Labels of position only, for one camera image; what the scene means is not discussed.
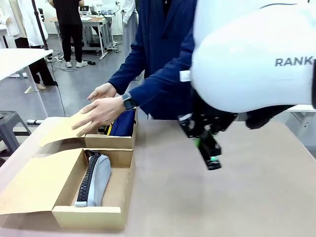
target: gray pants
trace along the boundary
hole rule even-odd
[[[125,27],[123,25],[123,47],[124,47],[125,58],[132,51],[130,46],[135,41],[137,27],[138,27],[137,13],[133,12],[128,20],[127,26]]]

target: hand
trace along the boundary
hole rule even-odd
[[[81,113],[86,114],[90,111],[92,112],[87,118],[77,122],[72,127],[72,129],[75,130],[91,122],[89,126],[85,127],[77,134],[77,137],[81,137],[101,125],[110,125],[125,111],[125,106],[121,96],[115,98],[103,98],[97,99],[90,105],[84,107],[81,110]]]
[[[97,99],[114,97],[117,93],[114,86],[110,83],[105,83],[97,88],[89,95],[88,100],[95,101]]]

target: person in navy blue coat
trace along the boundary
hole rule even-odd
[[[191,85],[180,82],[180,71],[191,67],[193,22],[197,0],[141,0],[139,26],[132,52],[108,83],[97,87],[82,109],[92,113],[73,126],[88,122],[81,136],[99,125],[111,124],[126,109],[124,100],[140,106],[154,119],[177,119],[191,112]],[[124,94],[130,82],[145,70],[145,82]]]

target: white sneaker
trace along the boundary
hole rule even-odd
[[[71,62],[66,62],[66,68],[72,68]]]
[[[39,90],[45,90],[45,89],[46,89],[46,87],[43,86],[43,85],[41,85],[41,84],[37,84],[37,83],[35,83],[35,84],[36,84],[36,87],[37,87]]]
[[[76,64],[77,68],[82,68],[82,67],[87,66],[87,65],[88,65],[88,63],[86,61],[82,61],[81,63],[77,62],[77,64]]]

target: smartwatch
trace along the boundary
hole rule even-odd
[[[122,95],[122,99],[123,99],[123,104],[124,104],[126,110],[133,110],[137,107],[135,102],[133,101],[130,93],[126,93],[126,94]]]

